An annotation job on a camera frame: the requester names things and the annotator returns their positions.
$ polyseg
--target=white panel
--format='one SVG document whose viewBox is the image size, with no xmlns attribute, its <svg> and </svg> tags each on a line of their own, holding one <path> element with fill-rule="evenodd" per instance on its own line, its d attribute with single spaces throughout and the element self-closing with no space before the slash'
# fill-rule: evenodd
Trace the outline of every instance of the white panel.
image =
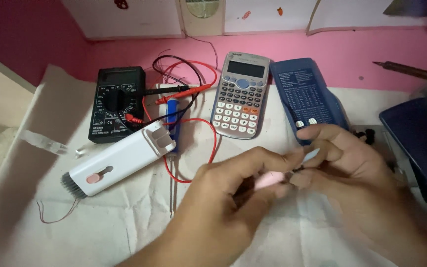
<svg viewBox="0 0 427 267">
<path fill-rule="evenodd" d="M 125 10 L 119 9 L 113 0 L 62 3 L 89 39 L 181 34 L 175 0 L 127 0 Z"/>
<path fill-rule="evenodd" d="M 315 4 L 316 0 L 226 0 L 225 33 L 305 29 Z M 251 14 L 244 20 L 247 11 Z"/>
<path fill-rule="evenodd" d="M 427 26 L 427 18 L 383 15 L 392 0 L 322 0 L 309 30 L 324 27 Z"/>
</svg>

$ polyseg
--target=pink slider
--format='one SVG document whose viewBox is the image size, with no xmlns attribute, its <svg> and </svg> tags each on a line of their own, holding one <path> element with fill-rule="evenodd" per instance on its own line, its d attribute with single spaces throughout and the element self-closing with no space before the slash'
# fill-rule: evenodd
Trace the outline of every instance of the pink slider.
<svg viewBox="0 0 427 267">
<path fill-rule="evenodd" d="M 268 187 L 270 185 L 277 184 L 284 179 L 284 173 L 282 172 L 267 172 L 261 175 L 255 182 L 255 190 Z"/>
<path fill-rule="evenodd" d="M 102 179 L 102 177 L 100 174 L 94 173 L 94 174 L 87 177 L 87 183 L 89 183 L 89 184 L 96 183 L 101 179 Z"/>
</svg>

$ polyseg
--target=blue button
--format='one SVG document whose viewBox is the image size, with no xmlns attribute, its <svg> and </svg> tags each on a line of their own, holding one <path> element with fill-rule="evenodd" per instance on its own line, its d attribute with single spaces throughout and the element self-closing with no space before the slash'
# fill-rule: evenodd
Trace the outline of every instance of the blue button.
<svg viewBox="0 0 427 267">
<path fill-rule="evenodd" d="M 246 89 L 250 86 L 250 83 L 245 79 L 240 79 L 237 81 L 237 86 L 241 89 Z"/>
</svg>

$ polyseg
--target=white cloth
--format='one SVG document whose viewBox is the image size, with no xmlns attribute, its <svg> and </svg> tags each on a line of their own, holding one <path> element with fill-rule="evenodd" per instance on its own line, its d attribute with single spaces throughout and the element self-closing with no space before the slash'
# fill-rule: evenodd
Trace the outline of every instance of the white cloth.
<svg viewBox="0 0 427 267">
<path fill-rule="evenodd" d="M 351 124 L 380 124 L 378 112 L 407 100 L 407 94 L 330 88 Z M 49 66 L 20 130 L 41 133 L 71 149 L 87 139 L 94 83 Z M 210 118 L 215 90 L 200 95 L 190 117 Z M 275 86 L 268 95 L 261 133 L 252 140 L 222 138 L 215 161 L 254 146 L 285 153 L 298 146 Z M 213 145 L 210 128 L 182 124 L 179 172 L 192 178 Z M 0 266 L 112 266 L 156 238 L 169 222 L 170 187 L 162 161 L 157 161 L 100 194 L 82 200 L 65 220 L 43 224 L 36 200 L 44 202 L 44 219 L 55 221 L 73 198 L 60 177 L 90 155 L 55 156 L 16 138 L 0 171 Z M 188 185 L 178 185 L 180 203 Z M 235 267 L 374 267 L 393 266 L 343 234 L 322 195 L 295 192 L 281 200 L 260 225 L 252 246 Z"/>
</svg>

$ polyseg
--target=finger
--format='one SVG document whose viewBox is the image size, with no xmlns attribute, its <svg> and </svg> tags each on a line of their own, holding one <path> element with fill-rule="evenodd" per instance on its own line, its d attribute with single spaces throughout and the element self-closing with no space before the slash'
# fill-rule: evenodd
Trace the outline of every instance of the finger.
<svg viewBox="0 0 427 267">
<path fill-rule="evenodd" d="M 291 190 L 291 185 L 276 184 L 255 191 L 250 199 L 236 212 L 235 218 L 243 220 L 251 233 L 256 231 L 261 220 L 270 211 L 274 201 L 285 197 Z"/>
<path fill-rule="evenodd" d="M 358 143 L 363 145 L 357 137 L 335 124 L 313 124 L 299 130 L 296 136 L 303 140 L 328 140 L 342 150 Z"/>
<path fill-rule="evenodd" d="M 302 170 L 291 177 L 289 182 L 301 189 L 310 189 L 340 201 L 350 189 L 345 178 L 333 177 L 315 169 Z"/>
<path fill-rule="evenodd" d="M 343 151 L 336 147 L 334 144 L 327 140 L 317 139 L 312 142 L 312 144 L 308 147 L 308 150 L 319 149 L 317 155 L 303 163 L 306 168 L 316 168 L 322 164 L 324 161 L 337 161 L 342 155 Z"/>
<path fill-rule="evenodd" d="M 244 178 L 260 170 L 290 171 L 298 166 L 303 158 L 302 148 L 290 154 L 279 155 L 263 147 L 255 147 L 210 169 L 205 179 L 214 179 L 223 192 L 233 195 Z"/>
</svg>

